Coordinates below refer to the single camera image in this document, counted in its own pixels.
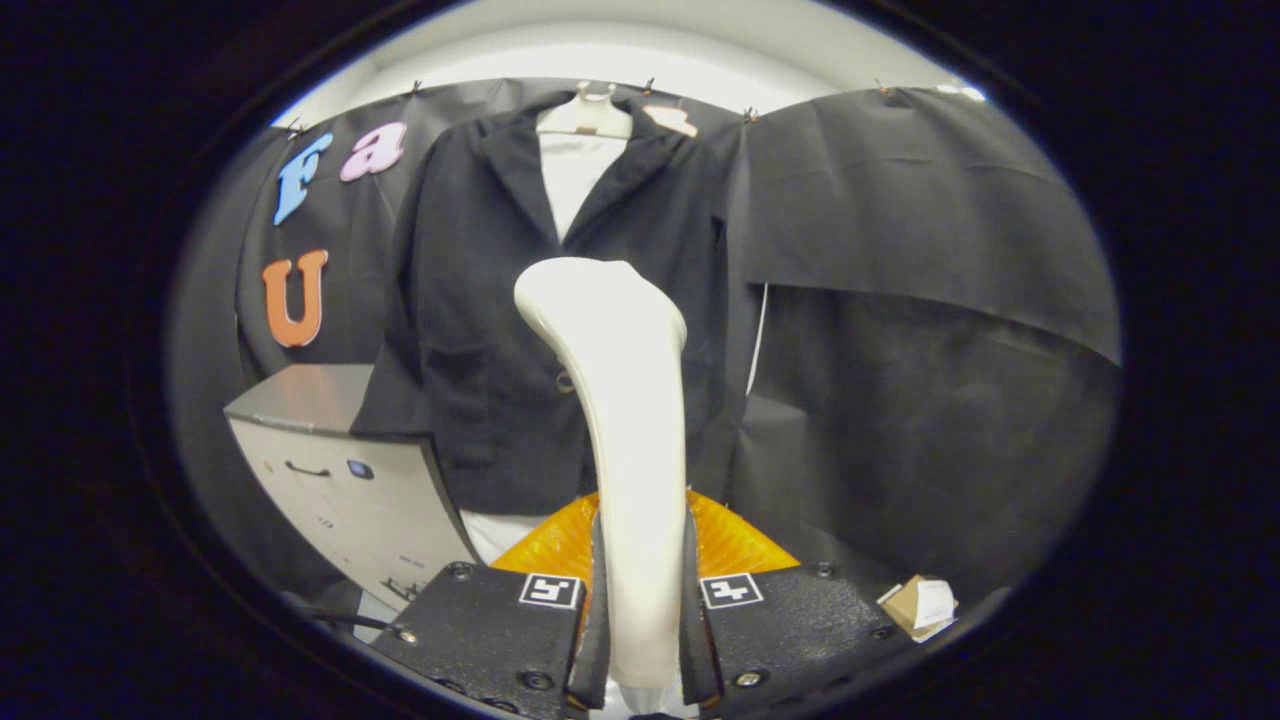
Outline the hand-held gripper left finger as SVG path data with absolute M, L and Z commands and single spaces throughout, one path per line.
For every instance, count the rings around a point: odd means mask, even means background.
M 531 719 L 605 707 L 611 638 L 595 495 L 554 512 L 493 565 L 452 562 L 372 648 L 457 694 Z

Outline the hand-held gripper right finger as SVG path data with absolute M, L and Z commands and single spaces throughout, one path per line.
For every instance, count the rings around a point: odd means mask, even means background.
M 698 717 L 799 717 L 916 664 L 916 644 L 844 565 L 801 562 L 726 506 L 686 498 L 680 676 Z

